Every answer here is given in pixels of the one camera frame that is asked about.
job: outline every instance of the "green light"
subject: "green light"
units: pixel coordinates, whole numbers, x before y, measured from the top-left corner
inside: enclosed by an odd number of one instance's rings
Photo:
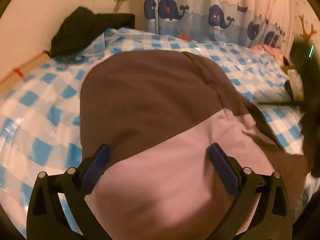
[[[309,54],[309,58],[312,57],[313,51],[314,51],[314,46],[312,45],[311,50],[310,50],[310,54]]]

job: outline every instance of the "bed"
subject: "bed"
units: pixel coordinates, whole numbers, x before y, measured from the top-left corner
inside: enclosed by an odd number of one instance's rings
[[[291,32],[298,34],[300,29],[295,28]],[[60,174],[81,162],[79,92],[86,73],[113,54],[150,49],[188,51],[217,62],[235,88],[251,101],[289,99],[284,90],[287,76],[266,52],[225,41],[185,41],[126,28],[105,30],[76,56],[54,58],[34,70],[1,102],[0,203],[23,236],[38,173]],[[285,150],[300,153],[298,109],[257,106]],[[319,186],[319,180],[309,174],[294,207],[295,220]],[[71,228],[79,232],[63,195],[60,200]]]

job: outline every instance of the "sailboat print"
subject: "sailboat print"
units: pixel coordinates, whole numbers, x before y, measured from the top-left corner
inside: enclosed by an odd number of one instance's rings
[[[239,6],[239,4],[237,4],[237,5],[238,5],[239,12],[245,13],[248,9],[248,7],[246,6],[245,0],[240,0],[240,6]]]

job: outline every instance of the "clothing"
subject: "clothing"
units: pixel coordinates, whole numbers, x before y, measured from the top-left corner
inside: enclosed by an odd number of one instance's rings
[[[51,56],[68,56],[85,49],[108,28],[134,29],[134,14],[94,14],[79,7],[67,17],[51,41]]]
[[[111,149],[86,200],[113,239],[206,239],[234,200],[206,155],[214,142],[242,167],[280,172],[292,206],[307,175],[305,157],[277,145],[219,65],[188,52],[122,52],[96,65],[80,92],[80,137],[83,158]]]

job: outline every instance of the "black cloth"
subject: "black cloth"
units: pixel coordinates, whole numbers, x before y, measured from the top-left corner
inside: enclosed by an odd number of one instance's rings
[[[85,49],[108,28],[126,27],[134,29],[134,14],[94,14],[79,7],[67,17],[58,33],[51,40],[51,56],[66,57]]]

